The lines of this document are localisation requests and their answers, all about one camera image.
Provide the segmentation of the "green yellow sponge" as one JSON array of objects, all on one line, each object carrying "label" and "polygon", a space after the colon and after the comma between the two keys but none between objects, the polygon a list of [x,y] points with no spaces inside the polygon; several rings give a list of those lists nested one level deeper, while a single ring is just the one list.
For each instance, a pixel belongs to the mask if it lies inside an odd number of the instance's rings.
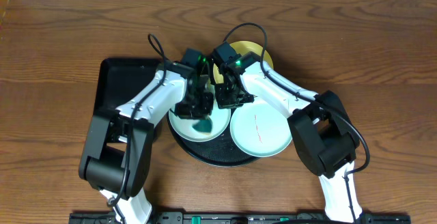
[{"label": "green yellow sponge", "polygon": [[199,120],[192,125],[192,128],[197,132],[211,133],[212,132],[212,120],[208,117],[204,120]]}]

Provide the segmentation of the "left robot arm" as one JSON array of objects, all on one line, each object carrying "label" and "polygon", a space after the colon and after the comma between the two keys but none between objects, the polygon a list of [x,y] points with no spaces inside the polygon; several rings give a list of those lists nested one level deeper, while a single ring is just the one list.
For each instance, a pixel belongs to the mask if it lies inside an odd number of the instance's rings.
[{"label": "left robot arm", "polygon": [[152,205],[143,185],[157,125],[172,107],[202,119],[212,111],[208,67],[156,59],[106,59],[100,65],[93,115],[79,177],[104,195],[118,223],[147,223]]}]

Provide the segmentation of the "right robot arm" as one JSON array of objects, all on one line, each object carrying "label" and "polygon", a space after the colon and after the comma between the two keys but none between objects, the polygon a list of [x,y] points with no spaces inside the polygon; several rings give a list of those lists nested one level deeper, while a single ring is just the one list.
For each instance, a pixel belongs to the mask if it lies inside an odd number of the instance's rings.
[{"label": "right robot arm", "polygon": [[219,99],[236,106],[232,91],[256,96],[283,115],[292,141],[304,166],[320,179],[325,213],[331,221],[355,223],[363,210],[353,181],[356,149],[369,148],[362,134],[351,123],[337,94],[309,91],[292,83],[264,61],[264,54],[249,52],[213,53],[212,61],[224,77]]}]

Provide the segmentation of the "light blue plate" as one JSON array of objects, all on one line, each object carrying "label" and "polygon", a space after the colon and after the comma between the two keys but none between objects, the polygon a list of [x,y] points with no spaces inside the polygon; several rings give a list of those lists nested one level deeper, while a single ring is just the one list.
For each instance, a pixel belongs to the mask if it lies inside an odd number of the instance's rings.
[{"label": "light blue plate", "polygon": [[234,111],[230,133],[240,150],[259,158],[274,156],[292,142],[287,119],[260,98]]},{"label": "light blue plate", "polygon": [[197,132],[192,128],[192,125],[199,120],[181,119],[174,113],[175,105],[169,110],[169,121],[172,128],[179,136],[192,142],[202,143],[217,138],[229,125],[231,119],[231,111],[229,109],[220,109],[215,98],[214,86],[208,81],[208,89],[214,95],[214,104],[212,113],[207,116],[212,120],[212,132],[202,133]]}]

